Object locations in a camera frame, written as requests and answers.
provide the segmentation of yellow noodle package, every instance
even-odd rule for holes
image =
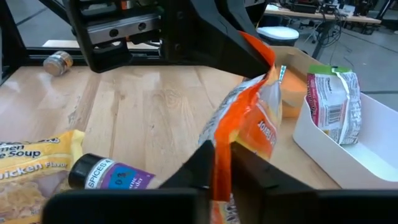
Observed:
[[[0,142],[0,223],[40,221],[46,200],[69,189],[83,137],[74,130],[38,142]]]

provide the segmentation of workbench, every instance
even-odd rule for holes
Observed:
[[[72,67],[61,77],[42,67],[21,67],[0,86],[0,141],[34,141],[79,129],[86,133],[84,152],[166,180],[195,152],[205,123],[241,81],[201,66],[121,67],[101,74]],[[294,126],[295,119],[283,120],[271,163],[312,187],[339,188],[294,143]]]
[[[268,5],[267,9],[264,14],[267,15],[274,15],[274,16],[287,16],[287,17],[296,17],[296,18],[306,18],[306,19],[316,19],[316,20],[324,20],[323,15],[319,12],[316,13],[303,13],[303,12],[293,12],[289,9],[283,8],[283,7],[278,7],[274,5]],[[320,39],[324,39],[328,35],[328,31],[333,25],[333,21],[335,21],[335,16],[334,15],[328,15],[325,14],[325,26],[323,29],[323,32],[321,33]],[[359,23],[364,23],[364,24],[380,24],[381,21],[378,19],[373,19],[365,16],[353,16],[349,15],[346,17],[343,17],[344,21],[347,22],[359,22]],[[317,46],[315,47],[315,50],[312,53],[312,57],[319,60],[322,51],[323,51],[322,43],[319,41],[317,42]]]

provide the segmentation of purple label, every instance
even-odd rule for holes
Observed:
[[[154,177],[154,174],[117,163],[105,174],[101,189],[146,189]]]

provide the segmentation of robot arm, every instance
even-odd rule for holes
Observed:
[[[254,78],[270,65],[239,30],[258,37],[243,0],[63,0],[76,39],[94,72],[129,65],[127,41],[160,41],[159,56],[169,62],[193,62]],[[85,11],[106,3],[108,7]],[[261,12],[265,0],[246,3]]]

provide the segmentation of barcode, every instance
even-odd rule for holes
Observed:
[[[340,121],[342,105],[328,106],[328,123],[333,124]]]

